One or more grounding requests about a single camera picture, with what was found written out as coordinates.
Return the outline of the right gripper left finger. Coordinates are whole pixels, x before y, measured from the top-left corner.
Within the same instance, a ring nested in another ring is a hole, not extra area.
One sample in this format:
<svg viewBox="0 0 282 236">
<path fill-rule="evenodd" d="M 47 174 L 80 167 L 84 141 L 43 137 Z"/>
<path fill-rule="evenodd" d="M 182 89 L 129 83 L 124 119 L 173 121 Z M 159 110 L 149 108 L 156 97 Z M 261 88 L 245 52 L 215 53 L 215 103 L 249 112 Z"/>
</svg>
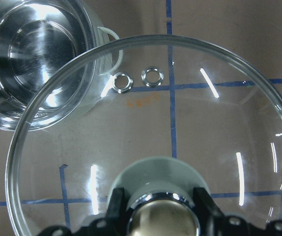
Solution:
<svg viewBox="0 0 282 236">
<path fill-rule="evenodd" d="M 114 188 L 104 217 L 94 220 L 88 227 L 89 236 L 127 236 L 128 210 L 123 187 Z"/>
</svg>

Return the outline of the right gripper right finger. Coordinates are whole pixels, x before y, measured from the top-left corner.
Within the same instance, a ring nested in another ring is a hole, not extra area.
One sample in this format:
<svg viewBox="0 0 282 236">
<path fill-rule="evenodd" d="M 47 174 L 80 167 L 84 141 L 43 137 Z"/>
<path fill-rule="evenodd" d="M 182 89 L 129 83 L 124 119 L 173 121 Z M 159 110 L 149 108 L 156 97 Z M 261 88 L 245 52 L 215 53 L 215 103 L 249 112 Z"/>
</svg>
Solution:
<svg viewBox="0 0 282 236">
<path fill-rule="evenodd" d="M 193 188 L 193 201 L 202 236 L 244 235 L 244 220 L 236 215 L 225 215 L 205 188 Z"/>
</svg>

